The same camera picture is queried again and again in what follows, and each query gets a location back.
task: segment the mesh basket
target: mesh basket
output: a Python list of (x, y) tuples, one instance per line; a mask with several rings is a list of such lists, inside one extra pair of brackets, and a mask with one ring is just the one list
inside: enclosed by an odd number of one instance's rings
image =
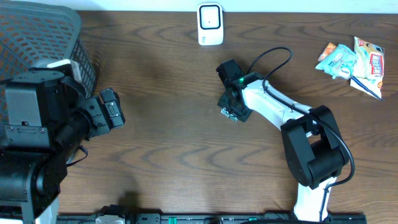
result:
[[(63, 6), (0, 0), (0, 80), (12, 78), (40, 59), (79, 63), (86, 97), (97, 77), (79, 37), (79, 15)], [(0, 86), (0, 121), (7, 121), (4, 86)]]

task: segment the blue package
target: blue package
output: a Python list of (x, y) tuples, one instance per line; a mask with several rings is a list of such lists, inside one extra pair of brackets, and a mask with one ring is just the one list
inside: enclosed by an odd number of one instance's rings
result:
[(358, 56), (347, 46), (339, 44), (332, 53), (323, 59), (315, 68), (323, 70), (333, 78), (350, 79)]

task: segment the wooden tabletop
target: wooden tabletop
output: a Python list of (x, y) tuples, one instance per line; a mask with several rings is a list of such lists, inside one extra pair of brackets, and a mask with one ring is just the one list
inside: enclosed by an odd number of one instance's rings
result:
[[(263, 51), (288, 46), (294, 58), (270, 79), (292, 99), (329, 107), (351, 149), (356, 173), (334, 187), (328, 209), (363, 212), (368, 223), (398, 218), (398, 16), (225, 13), (224, 42), (198, 44), (193, 12), (79, 12), (81, 37), (112, 87), (126, 125), (84, 145), (89, 156), (68, 169), (61, 213), (120, 204), (165, 213), (291, 210), (297, 181), (280, 131), (253, 112), (245, 123), (220, 113), (224, 87), (215, 69), (234, 58), (243, 70)], [(384, 102), (315, 70), (327, 43), (353, 48), (354, 36), (384, 47)], [(262, 58), (266, 74), (287, 58)], [(348, 175), (344, 168), (339, 179)]]

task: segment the green component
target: green component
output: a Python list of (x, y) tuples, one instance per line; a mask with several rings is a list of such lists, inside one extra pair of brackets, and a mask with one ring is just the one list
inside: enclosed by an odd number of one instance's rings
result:
[(169, 218), (169, 224), (177, 224), (177, 218), (170, 217)]

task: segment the red label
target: red label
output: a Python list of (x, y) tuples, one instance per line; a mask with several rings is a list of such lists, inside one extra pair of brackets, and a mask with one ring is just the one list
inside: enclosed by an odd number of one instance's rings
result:
[(371, 54), (372, 75), (383, 76), (383, 57), (381, 55)]

